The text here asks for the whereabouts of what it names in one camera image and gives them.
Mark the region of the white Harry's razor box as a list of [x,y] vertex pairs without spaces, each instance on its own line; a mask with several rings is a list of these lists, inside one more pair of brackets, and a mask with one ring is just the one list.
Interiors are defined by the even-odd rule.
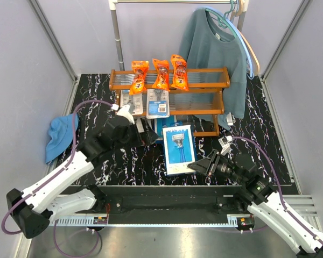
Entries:
[[136,126],[141,139],[146,145],[154,144],[159,138],[158,134],[152,129],[146,118],[138,118]]

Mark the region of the blue razor box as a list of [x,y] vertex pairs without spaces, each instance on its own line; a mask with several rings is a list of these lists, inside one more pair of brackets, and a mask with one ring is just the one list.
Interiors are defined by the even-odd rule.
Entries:
[[177,120],[177,116],[167,118],[157,118],[154,120],[154,131],[158,134],[157,142],[163,141],[163,128],[183,125],[182,121]]
[[188,167],[196,161],[191,125],[163,128],[163,142],[167,176],[195,172]]

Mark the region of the Gillette razor blister pack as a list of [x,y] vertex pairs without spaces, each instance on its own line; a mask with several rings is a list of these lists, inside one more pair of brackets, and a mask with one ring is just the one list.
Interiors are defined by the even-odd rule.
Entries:
[[148,89],[146,100],[147,119],[167,118],[169,116],[169,92],[160,89]]

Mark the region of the orange bic razor bag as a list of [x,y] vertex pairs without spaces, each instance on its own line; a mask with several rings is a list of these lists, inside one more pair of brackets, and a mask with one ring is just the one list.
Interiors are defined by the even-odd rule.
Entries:
[[174,69],[171,87],[183,91],[189,91],[187,62],[182,56],[176,54],[171,56],[171,62]]
[[146,91],[145,78],[149,70],[148,61],[133,61],[132,71],[134,73],[134,78],[130,87],[129,94],[141,94]]
[[170,91],[169,73],[168,73],[170,65],[168,61],[153,59],[152,62],[157,71],[157,78],[154,84],[152,85],[152,88],[158,89],[158,90]]

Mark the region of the orange BIC razor bag front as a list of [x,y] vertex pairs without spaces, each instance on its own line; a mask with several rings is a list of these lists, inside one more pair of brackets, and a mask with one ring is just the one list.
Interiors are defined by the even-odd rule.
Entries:
[[148,61],[133,61],[132,71],[134,73],[134,78],[130,87],[129,94],[141,94],[146,91],[145,78],[149,70]]

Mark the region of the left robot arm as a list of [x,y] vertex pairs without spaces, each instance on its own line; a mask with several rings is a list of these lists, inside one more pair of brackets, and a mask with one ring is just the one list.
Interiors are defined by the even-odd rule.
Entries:
[[158,134],[145,118],[134,120],[116,115],[97,132],[80,142],[60,166],[34,185],[6,195],[9,216],[27,239],[40,235],[50,223],[79,211],[99,213],[108,208],[107,195],[94,185],[59,197],[73,182],[102,165],[124,147],[149,146]]

